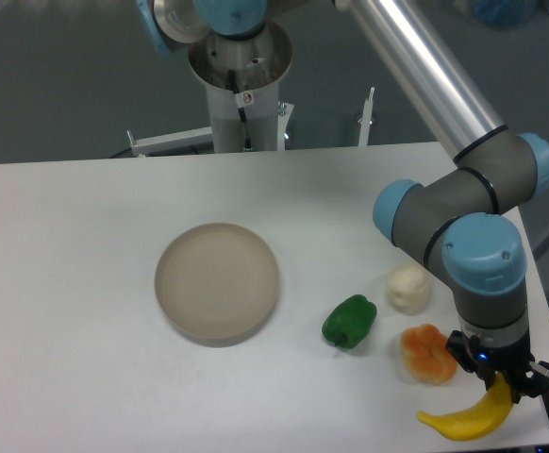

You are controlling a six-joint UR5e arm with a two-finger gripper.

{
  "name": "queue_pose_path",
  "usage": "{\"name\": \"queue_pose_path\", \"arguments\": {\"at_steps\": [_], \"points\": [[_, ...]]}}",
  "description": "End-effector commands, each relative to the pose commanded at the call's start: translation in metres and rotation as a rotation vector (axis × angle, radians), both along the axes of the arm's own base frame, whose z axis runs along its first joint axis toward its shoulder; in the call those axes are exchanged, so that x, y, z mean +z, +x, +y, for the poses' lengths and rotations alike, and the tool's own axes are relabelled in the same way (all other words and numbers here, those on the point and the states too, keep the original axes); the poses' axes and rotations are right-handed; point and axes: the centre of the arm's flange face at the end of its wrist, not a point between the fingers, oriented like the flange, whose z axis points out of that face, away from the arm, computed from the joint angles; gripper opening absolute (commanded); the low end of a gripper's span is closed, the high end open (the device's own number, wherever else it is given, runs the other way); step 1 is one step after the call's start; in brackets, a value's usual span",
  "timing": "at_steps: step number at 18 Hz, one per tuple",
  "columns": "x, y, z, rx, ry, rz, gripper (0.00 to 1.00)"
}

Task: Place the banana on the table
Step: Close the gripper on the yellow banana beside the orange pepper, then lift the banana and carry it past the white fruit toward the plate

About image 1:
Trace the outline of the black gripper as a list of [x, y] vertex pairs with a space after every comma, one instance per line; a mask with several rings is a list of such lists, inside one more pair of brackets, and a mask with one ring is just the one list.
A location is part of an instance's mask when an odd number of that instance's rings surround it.
[[518, 404], [524, 396], [536, 398], [549, 391], [549, 362], [533, 361], [530, 345], [528, 330], [503, 346], [485, 345], [482, 337], [453, 330], [445, 347], [465, 372], [476, 374], [486, 390], [491, 387], [492, 372], [502, 373], [510, 383], [512, 401]]

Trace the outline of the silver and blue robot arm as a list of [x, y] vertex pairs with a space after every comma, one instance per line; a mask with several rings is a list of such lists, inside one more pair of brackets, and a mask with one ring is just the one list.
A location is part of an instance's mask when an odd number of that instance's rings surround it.
[[[271, 151], [277, 85], [291, 43], [273, 16], [290, 1], [140, 1], [157, 50], [189, 48], [208, 90], [216, 151]], [[453, 160], [455, 170], [424, 186], [392, 182], [374, 203], [379, 231], [454, 296], [460, 328], [446, 344], [486, 384], [505, 378], [514, 401], [549, 390], [549, 363], [530, 351], [526, 257], [505, 213], [549, 187], [549, 144], [512, 134], [409, 1], [340, 1]]]

